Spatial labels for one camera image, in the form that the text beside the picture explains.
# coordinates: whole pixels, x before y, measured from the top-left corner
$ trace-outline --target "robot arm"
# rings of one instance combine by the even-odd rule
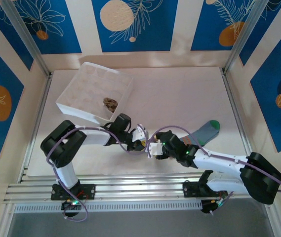
[[[131,123],[130,117],[120,114],[110,127],[102,126],[95,130],[76,131],[66,140],[63,140],[52,152],[50,160],[56,167],[56,172],[63,184],[74,195],[80,193],[80,181],[77,178],[72,159],[82,145],[102,145],[109,146],[117,144],[116,139],[109,133],[100,131],[107,130],[114,134],[122,144],[127,145],[128,151],[141,151],[145,148],[142,141],[146,139],[146,130],[140,126],[131,132],[126,131]],[[63,121],[52,133],[50,133],[41,143],[40,148],[47,156],[56,143],[69,131],[76,128],[73,123]]]
[[[204,176],[196,185],[206,185],[214,192],[249,194],[261,203],[272,204],[280,186],[255,169],[257,167],[281,181],[281,173],[259,153],[233,156],[202,150],[196,145],[185,145],[171,131],[158,133],[157,143],[149,145],[149,152],[157,159],[173,157],[182,166],[207,170],[207,178]]]
[[[109,146],[117,144],[117,138],[121,143],[127,145],[128,151],[142,151],[145,149],[143,141],[147,136],[146,130],[139,126],[131,132],[126,131],[130,123],[130,117],[120,114],[109,127],[103,126],[95,128],[95,130],[78,130],[56,147],[50,156],[50,160],[56,167],[60,181],[71,193],[78,197],[82,192],[82,185],[72,165],[72,159],[81,145],[99,144]],[[76,128],[75,125],[70,121],[62,122],[42,142],[40,148],[45,155],[51,151],[64,135],[74,128]],[[100,131],[100,129],[109,131],[111,135]],[[172,157],[185,167],[207,170],[198,182],[191,182],[190,186],[186,187],[187,191],[185,193],[188,194],[188,197],[214,197],[220,191],[229,191],[249,194],[261,203],[272,204],[279,184],[256,169],[242,164],[241,161],[259,167],[276,179],[281,180],[281,174],[258,153],[252,153],[247,157],[220,154],[206,149],[201,150],[200,147],[195,145],[185,145],[171,131],[157,133],[156,141],[150,143],[146,152],[154,155],[156,159]],[[214,156],[231,159],[223,160],[214,158]]]

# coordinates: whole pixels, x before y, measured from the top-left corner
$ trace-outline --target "green tip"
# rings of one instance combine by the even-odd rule
[[[219,130],[220,129],[220,123],[217,120],[211,120],[210,124],[212,125],[213,128]]]
[[[201,141],[200,139],[198,139],[198,142],[202,147],[205,146],[205,144],[206,144],[205,142]]]

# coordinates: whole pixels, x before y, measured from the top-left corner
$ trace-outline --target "purple cable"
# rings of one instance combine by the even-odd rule
[[[200,143],[198,142],[197,138],[196,138],[193,134],[191,134],[191,133],[190,133],[188,130],[186,130],[185,128],[182,128],[182,127],[176,126],[176,125],[165,126],[165,127],[162,127],[162,128],[160,128],[160,129],[158,129],[158,130],[151,136],[151,138],[149,139],[148,144],[147,144],[147,147],[149,147],[150,143],[151,143],[152,140],[154,139],[154,136],[155,136],[158,132],[160,132],[160,131],[162,131],[162,130],[164,130],[164,129],[166,129],[166,128],[172,128],[172,127],[173,127],[173,128],[181,129],[181,130],[185,131],[186,133],[188,133],[189,136],[191,136],[192,139],[196,142],[196,144],[198,145],[198,147],[199,147],[205,154],[208,154],[208,152],[200,145]],[[242,160],[237,160],[237,161],[236,161],[236,160],[233,159],[233,158],[225,157],[225,156],[220,156],[220,155],[213,155],[213,154],[211,154],[210,156],[211,156],[211,157],[214,157],[214,158],[225,159],[225,160],[237,162],[237,163],[240,163],[240,164],[243,164],[243,165],[247,165],[247,166],[249,166],[249,167],[251,167],[251,168],[253,168],[253,169],[259,171],[260,173],[264,174],[265,176],[269,177],[270,179],[272,179],[273,181],[275,181],[275,182],[277,182],[278,184],[281,185],[281,180],[278,180],[277,178],[273,177],[271,174],[265,172],[264,170],[262,170],[262,169],[260,169],[260,168],[258,168],[258,167],[256,167],[256,166],[254,166],[254,165],[252,165],[252,164],[249,164],[249,163],[244,162],[244,161],[242,161]]]
[[[66,192],[72,196],[76,201],[78,201],[80,203],[80,205],[84,208],[85,210],[85,217],[83,219],[74,219],[74,218],[69,218],[66,216],[66,209],[64,210],[63,214],[65,216],[65,219],[67,220],[70,220],[70,221],[73,221],[73,222],[82,222],[82,221],[85,221],[87,219],[87,214],[88,214],[88,211],[87,211],[87,208],[86,206],[84,205],[84,203],[79,199],[77,198],[67,187],[66,185],[60,180],[60,176],[58,175],[57,173],[57,170],[56,170],[56,167],[54,165],[54,163],[50,162],[49,158],[51,156],[51,154],[55,151],[55,149],[60,145],[60,143],[62,143],[62,141],[64,139],[66,139],[68,136],[70,136],[72,133],[76,132],[76,131],[79,131],[79,130],[94,130],[94,131],[101,131],[101,132],[106,132],[108,134],[110,134],[111,136],[113,136],[116,141],[118,142],[118,144],[120,145],[120,147],[125,151],[127,152],[128,154],[130,155],[141,155],[143,153],[146,152],[146,148],[147,148],[147,144],[148,144],[148,133],[146,133],[145,129],[138,124],[138,126],[140,127],[140,129],[144,132],[145,134],[145,139],[146,139],[146,146],[145,146],[145,149],[142,151],[142,152],[139,152],[139,153],[131,153],[129,152],[128,150],[125,149],[125,147],[122,146],[121,142],[119,141],[119,139],[117,138],[117,136],[115,134],[113,134],[112,132],[110,131],[107,131],[105,129],[99,129],[99,128],[96,128],[96,127],[78,127],[78,128],[74,128],[72,129],[71,131],[69,131],[68,133],[66,133],[66,135],[64,135],[63,137],[60,138],[60,140],[51,148],[51,150],[49,151],[49,153],[47,154],[47,158],[46,158],[46,161],[48,164],[50,164],[53,168],[53,172],[55,173],[56,177],[57,177],[57,180],[58,182],[60,183],[60,185],[62,186],[62,188],[64,190],[66,190]]]
[[[233,194],[234,194],[234,192],[230,192],[230,193],[228,194],[228,196],[225,198],[225,200],[224,200],[224,202],[223,202],[223,204],[222,204],[221,206],[223,206],[223,205],[225,204],[225,202],[227,202],[228,199],[229,199]]]

